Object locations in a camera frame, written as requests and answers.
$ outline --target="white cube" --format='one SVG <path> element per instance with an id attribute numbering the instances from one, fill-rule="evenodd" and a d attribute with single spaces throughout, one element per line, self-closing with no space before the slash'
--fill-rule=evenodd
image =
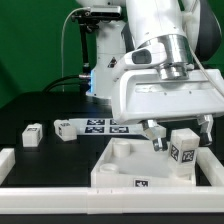
<path id="1" fill-rule="evenodd" d="M 23 147 L 37 147 L 43 138 L 41 124 L 28 125 L 22 134 Z"/>
<path id="2" fill-rule="evenodd" d="M 72 141 L 77 139 L 76 128 L 68 120 L 56 120 L 54 122 L 55 133 L 63 141 Z"/>
<path id="3" fill-rule="evenodd" d="M 177 176 L 192 173 L 200 138 L 189 128 L 174 130 L 169 147 L 169 166 Z"/>

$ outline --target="table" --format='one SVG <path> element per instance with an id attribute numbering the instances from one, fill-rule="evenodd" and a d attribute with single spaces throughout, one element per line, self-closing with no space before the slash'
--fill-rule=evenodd
<path id="1" fill-rule="evenodd" d="M 0 110 L 0 149 L 16 149 L 16 165 L 2 188 L 90 187 L 90 172 L 112 136 L 78 136 L 64 143 L 54 134 L 56 119 L 112 118 L 109 106 L 87 102 L 79 93 L 25 93 Z M 44 138 L 38 148 L 22 147 L 22 132 L 28 124 L 43 124 Z M 163 124 L 168 129 L 192 128 L 196 121 Z M 223 162 L 224 119 L 215 119 L 212 150 Z M 197 167 L 197 183 L 209 185 Z M 224 214 L 123 214 L 123 215 L 1 215 L 2 223 L 223 223 Z"/>

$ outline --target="white box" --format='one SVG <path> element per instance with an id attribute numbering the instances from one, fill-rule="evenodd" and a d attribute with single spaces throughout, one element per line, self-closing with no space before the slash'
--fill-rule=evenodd
<path id="1" fill-rule="evenodd" d="M 68 120 L 56 120 L 54 122 L 55 133 L 63 141 L 72 141 L 77 139 L 76 128 Z"/>
<path id="2" fill-rule="evenodd" d="M 189 175 L 194 169 L 200 138 L 189 128 L 174 130 L 169 146 L 169 167 L 177 176 Z"/>
<path id="3" fill-rule="evenodd" d="M 91 187 L 189 187 L 195 172 L 177 177 L 168 151 L 155 152 L 152 141 L 112 138 L 91 172 Z"/>
<path id="4" fill-rule="evenodd" d="M 23 147 L 37 147 L 43 138 L 41 124 L 28 125 L 22 134 Z"/>

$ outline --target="cable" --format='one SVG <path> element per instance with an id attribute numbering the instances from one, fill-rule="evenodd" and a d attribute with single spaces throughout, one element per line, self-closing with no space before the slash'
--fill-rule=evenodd
<path id="1" fill-rule="evenodd" d="M 198 60 L 196 54 L 194 53 L 194 51 L 192 50 L 191 46 L 190 47 L 190 51 L 191 54 L 195 60 L 195 62 L 197 63 L 198 67 L 200 68 L 200 70 L 203 72 L 203 74 L 205 75 L 205 77 L 208 79 L 208 81 L 212 84 L 212 86 L 222 95 L 222 97 L 224 97 L 224 93 L 222 92 L 222 90 L 219 88 L 219 86 L 216 85 L 216 83 L 213 82 L 213 80 L 210 78 L 209 74 L 207 73 L 207 71 L 204 69 L 203 65 L 201 64 L 201 62 Z"/>
<path id="2" fill-rule="evenodd" d="M 74 13 L 78 11 L 89 10 L 89 9 L 90 7 L 75 9 L 72 12 L 70 12 L 67 18 L 65 19 L 63 29 L 62 29 L 62 34 L 61 34 L 61 77 L 62 78 L 64 78 L 64 39 L 65 39 L 65 28 L 66 28 L 67 22 Z"/>
<path id="3" fill-rule="evenodd" d="M 192 4 L 191 7 L 191 12 L 192 10 L 195 9 L 196 7 L 196 3 L 198 2 L 198 0 L 195 0 L 194 3 Z M 187 33 L 187 25 L 185 24 L 184 27 L 184 32 Z M 199 59 L 197 58 L 196 54 L 194 53 L 193 49 L 191 48 L 191 46 L 189 45 L 191 54 L 195 60 L 195 62 L 197 63 L 198 67 L 200 68 L 200 70 L 202 71 L 202 73 L 204 74 L 204 76 L 208 79 L 208 81 L 212 84 L 212 86 L 221 94 L 222 97 L 224 97 L 224 93 L 223 91 L 219 88 L 219 86 L 216 85 L 216 83 L 213 82 L 213 80 L 210 78 L 208 72 L 204 69 L 203 65 L 201 64 L 201 62 L 199 61 Z"/>
<path id="4" fill-rule="evenodd" d="M 58 83 L 55 85 L 52 85 L 50 88 L 48 88 L 45 92 L 50 92 L 53 88 L 58 87 L 58 86 L 69 86 L 69 85 L 78 85 L 79 83 L 75 83 L 75 82 L 70 82 L 70 83 Z"/>
<path id="5" fill-rule="evenodd" d="M 51 88 L 52 86 L 54 86 L 55 84 L 57 84 L 57 83 L 59 83 L 59 82 L 63 82 L 63 81 L 65 81 L 65 80 L 69 80 L 69 79 L 79 79 L 79 76 L 77 76 L 77 75 L 70 75 L 70 76 L 66 76 L 66 77 L 57 79 L 57 80 L 51 82 L 49 85 L 47 85 L 47 86 L 43 89 L 43 92 L 47 92 L 47 90 L 48 90 L 49 88 Z"/>

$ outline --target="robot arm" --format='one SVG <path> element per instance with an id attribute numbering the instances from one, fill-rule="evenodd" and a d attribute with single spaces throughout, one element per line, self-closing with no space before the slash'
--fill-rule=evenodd
<path id="1" fill-rule="evenodd" d="M 109 95 L 115 120 L 121 124 L 141 122 L 146 133 L 158 139 L 156 144 L 162 149 L 163 136 L 156 131 L 157 121 L 197 119 L 203 126 L 202 134 L 206 134 L 210 142 L 211 115 L 221 116 L 224 112 L 224 81 L 217 70 L 208 71 L 209 79 L 200 70 L 192 71 L 190 49 L 199 58 L 209 58 L 220 44 L 220 28 L 207 0 L 182 0 L 185 12 L 181 12 L 177 0 L 78 2 L 90 7 L 119 5 L 127 8 L 128 25 L 123 31 L 129 30 L 128 37 L 117 29 L 121 24 L 100 25 L 97 33 L 99 61 L 93 70 L 92 83 L 96 87 L 93 95 L 96 98 Z M 205 19 L 214 31 L 212 36 L 204 31 Z M 122 38 L 115 41 L 115 34 Z M 122 53 L 123 40 L 131 43 L 130 52 Z M 112 58 L 113 66 L 108 66 L 107 58 Z M 219 91 L 210 80 L 219 86 Z M 104 88 L 105 83 L 111 86 Z"/>

